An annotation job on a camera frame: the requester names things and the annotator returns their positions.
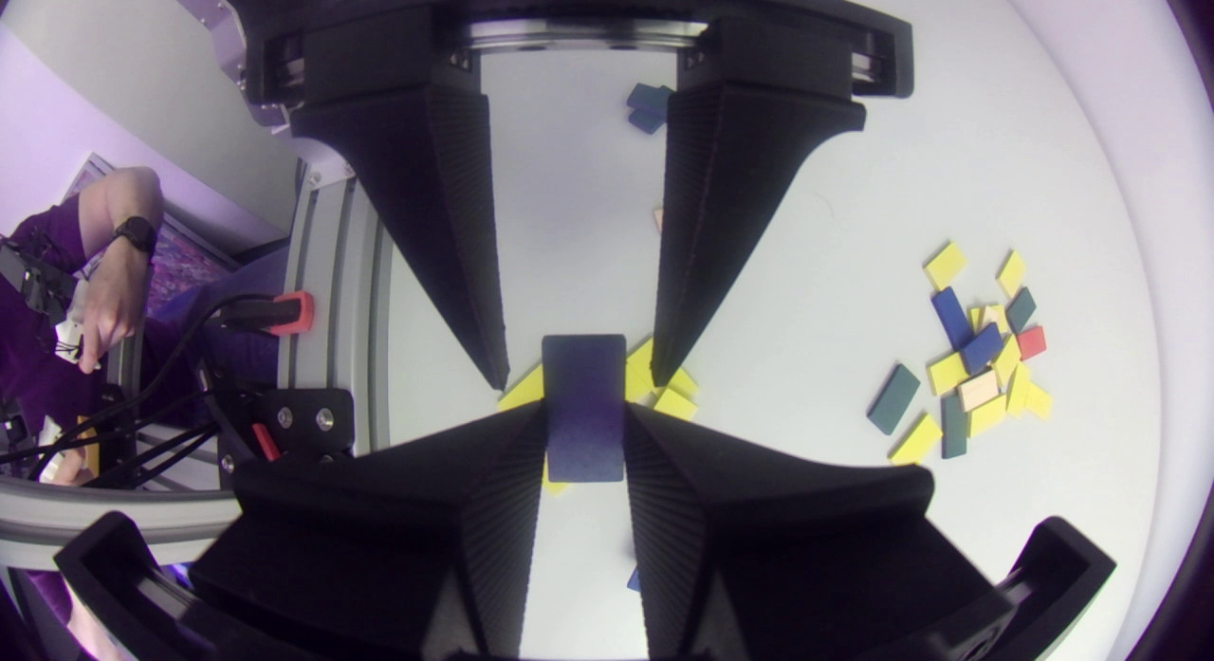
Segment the blue tile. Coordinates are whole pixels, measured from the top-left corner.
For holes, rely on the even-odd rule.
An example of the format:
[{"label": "blue tile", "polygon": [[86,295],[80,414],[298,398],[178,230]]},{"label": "blue tile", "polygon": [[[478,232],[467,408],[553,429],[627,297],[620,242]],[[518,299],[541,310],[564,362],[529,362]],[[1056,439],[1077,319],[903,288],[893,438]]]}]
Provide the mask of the blue tile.
[{"label": "blue tile", "polygon": [[970,327],[970,320],[965,316],[965,311],[961,310],[961,304],[957,300],[957,293],[953,292],[953,287],[947,287],[941,293],[931,296],[931,305],[936,307],[936,315],[940,317],[940,323],[944,327],[944,333],[948,335],[948,343],[953,346],[953,350],[961,350],[961,346],[970,343],[974,338],[974,328]]},{"label": "blue tile", "polygon": [[649,113],[648,111],[642,111],[641,108],[629,113],[628,122],[645,130],[649,135],[657,132],[658,128],[666,124],[665,117]]},{"label": "blue tile", "polygon": [[637,83],[632,87],[632,94],[628,95],[628,107],[636,108],[653,115],[666,117],[666,102],[674,90],[666,86],[654,87],[643,83]]},{"label": "blue tile", "polygon": [[958,394],[946,395],[940,401],[940,420],[944,423],[944,459],[965,454],[969,444],[969,423],[961,409],[961,397]]},{"label": "blue tile", "polygon": [[885,382],[880,395],[868,409],[868,420],[877,424],[877,428],[885,435],[894,433],[898,428],[902,414],[906,414],[910,399],[919,390],[919,379],[906,368],[904,365],[894,367],[890,378]]},{"label": "blue tile", "polygon": [[544,337],[548,478],[624,480],[624,337]]},{"label": "blue tile", "polygon": [[999,355],[1000,350],[1003,350],[1003,337],[999,335],[998,326],[992,322],[963,346],[961,363],[965,365],[965,372],[977,374],[987,362]]},{"label": "blue tile", "polygon": [[1011,299],[1011,303],[1008,305],[1008,326],[1017,334],[1023,332],[1036,311],[1037,301],[1033,300],[1033,294],[1028,290],[1028,287],[1020,289],[1016,298]]}]

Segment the purple shirt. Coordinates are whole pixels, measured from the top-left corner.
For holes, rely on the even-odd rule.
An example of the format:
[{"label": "purple shirt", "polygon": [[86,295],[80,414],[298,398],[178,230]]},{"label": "purple shirt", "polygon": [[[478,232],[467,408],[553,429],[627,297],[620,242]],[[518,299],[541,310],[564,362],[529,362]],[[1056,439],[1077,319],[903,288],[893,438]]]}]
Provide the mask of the purple shirt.
[{"label": "purple shirt", "polygon": [[[62,205],[27,217],[10,237],[24,253],[33,254],[64,272],[74,273],[87,259],[80,238],[76,197]],[[17,289],[0,281],[0,396],[17,399],[22,417],[32,433],[42,429],[50,417],[62,429],[76,423],[79,416],[100,409],[106,371],[84,374],[75,365],[53,352],[55,328],[47,316],[29,310]],[[155,368],[176,345],[175,332],[147,320],[143,329],[142,383],[155,375]],[[164,406],[193,388],[185,361],[178,361],[172,378],[159,389],[143,409]]]}]

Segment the dark blue tile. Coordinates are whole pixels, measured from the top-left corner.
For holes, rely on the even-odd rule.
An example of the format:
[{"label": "dark blue tile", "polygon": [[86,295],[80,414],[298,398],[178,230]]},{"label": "dark blue tile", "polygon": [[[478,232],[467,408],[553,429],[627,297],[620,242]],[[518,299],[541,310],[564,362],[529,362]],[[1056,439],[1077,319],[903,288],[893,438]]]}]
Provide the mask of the dark blue tile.
[{"label": "dark blue tile", "polygon": [[961,310],[961,304],[957,300],[953,287],[947,287],[931,296],[931,305],[936,307],[936,315],[944,327],[944,334],[948,335],[948,343],[953,350],[961,350],[961,346],[974,338],[974,328],[970,327],[970,321],[965,316],[965,311]]},{"label": "dark blue tile", "polygon": [[987,362],[1003,350],[1003,338],[995,323],[987,324],[974,340],[961,348],[961,363],[970,374],[977,374]]},{"label": "dark blue tile", "polygon": [[544,337],[548,478],[624,480],[624,337]]}]

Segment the yellow tile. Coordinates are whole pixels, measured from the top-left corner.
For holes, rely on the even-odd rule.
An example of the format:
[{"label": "yellow tile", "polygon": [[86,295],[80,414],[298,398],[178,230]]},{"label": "yellow tile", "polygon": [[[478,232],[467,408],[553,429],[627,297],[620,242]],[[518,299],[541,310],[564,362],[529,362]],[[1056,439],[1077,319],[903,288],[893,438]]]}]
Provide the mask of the yellow tile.
[{"label": "yellow tile", "polygon": [[1011,375],[1016,372],[1016,366],[1020,365],[1020,341],[1016,340],[1015,335],[1009,335],[1003,340],[1003,350],[994,358],[991,367],[994,368],[994,374],[999,379],[999,388],[1006,390],[1011,384]]},{"label": "yellow tile", "polygon": [[970,411],[970,437],[989,430],[1008,414],[1008,396],[999,397]]},{"label": "yellow tile", "polygon": [[514,409],[520,405],[527,405],[528,402],[535,402],[544,397],[544,367],[543,365],[535,367],[531,373],[518,383],[515,384],[512,389],[506,391],[498,401],[498,412],[504,412],[506,409]]},{"label": "yellow tile", "polygon": [[696,416],[696,411],[699,407],[694,402],[687,400],[679,391],[674,389],[663,389],[662,395],[658,396],[658,402],[653,405],[653,409],[662,412],[663,414],[669,414],[671,417],[677,417],[691,422],[691,418]]},{"label": "yellow tile", "polygon": [[890,462],[894,464],[918,464],[943,436],[944,431],[940,430],[936,420],[931,418],[931,414],[924,412],[919,422],[912,426],[910,433],[902,439],[897,447],[890,451]]},{"label": "yellow tile", "polygon": [[999,334],[1006,334],[1011,332],[1011,326],[1008,324],[1008,311],[1004,310],[1002,305],[988,305],[982,309],[982,320],[978,326],[974,328],[975,332],[986,327],[993,322],[995,327],[999,328]]},{"label": "yellow tile", "polygon": [[1020,283],[1025,281],[1025,260],[1020,258],[1020,253],[1011,252],[1008,254],[1008,260],[1003,264],[1003,269],[999,270],[995,279],[998,279],[999,287],[1003,289],[1003,293],[1008,294],[1008,298],[1016,295]]},{"label": "yellow tile", "polygon": [[1026,399],[1025,408],[1037,414],[1037,417],[1048,422],[1050,418],[1050,411],[1054,408],[1054,399],[1050,394],[1045,392],[1042,386],[1029,382],[1028,383],[1028,397]]},{"label": "yellow tile", "polygon": [[975,407],[999,397],[999,379],[994,375],[994,371],[988,369],[957,386],[957,394],[961,396],[963,411],[975,409]]},{"label": "yellow tile", "polygon": [[636,402],[653,392],[653,375],[648,367],[624,365],[624,400]]},{"label": "yellow tile", "polygon": [[961,255],[961,249],[955,243],[948,242],[948,245],[923,266],[923,271],[931,279],[931,286],[940,292],[953,283],[953,277],[957,277],[961,267],[965,267],[965,256]]},{"label": "yellow tile", "polygon": [[670,383],[666,384],[668,389],[675,389],[679,394],[687,400],[696,397],[699,392],[699,384],[691,379],[691,374],[687,373],[682,367],[675,372],[674,377],[670,377]]},{"label": "yellow tile", "polygon": [[651,362],[653,362],[653,337],[647,338],[628,356],[629,365],[645,371],[649,371]]},{"label": "yellow tile", "polygon": [[1033,385],[1032,369],[1021,362],[1011,374],[1011,384],[1008,386],[1008,414],[1020,419],[1020,416],[1025,413],[1031,385]]},{"label": "yellow tile", "polygon": [[540,481],[540,486],[552,495],[560,495],[565,492],[565,488],[569,487],[569,484],[556,484],[548,480],[548,456],[544,456],[544,479]]},{"label": "yellow tile", "polygon": [[968,378],[965,363],[961,362],[961,354],[954,352],[948,357],[927,366],[927,380],[931,382],[931,395],[940,395],[957,388]]}]

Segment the hand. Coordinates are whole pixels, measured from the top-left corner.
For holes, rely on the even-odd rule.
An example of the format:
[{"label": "hand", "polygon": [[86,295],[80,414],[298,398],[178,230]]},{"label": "hand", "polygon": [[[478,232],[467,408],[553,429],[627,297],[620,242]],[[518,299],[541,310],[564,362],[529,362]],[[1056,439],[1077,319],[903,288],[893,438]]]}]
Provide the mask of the hand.
[{"label": "hand", "polygon": [[119,237],[101,256],[84,306],[84,350],[79,367],[89,374],[101,356],[135,333],[147,303],[148,256]]}]

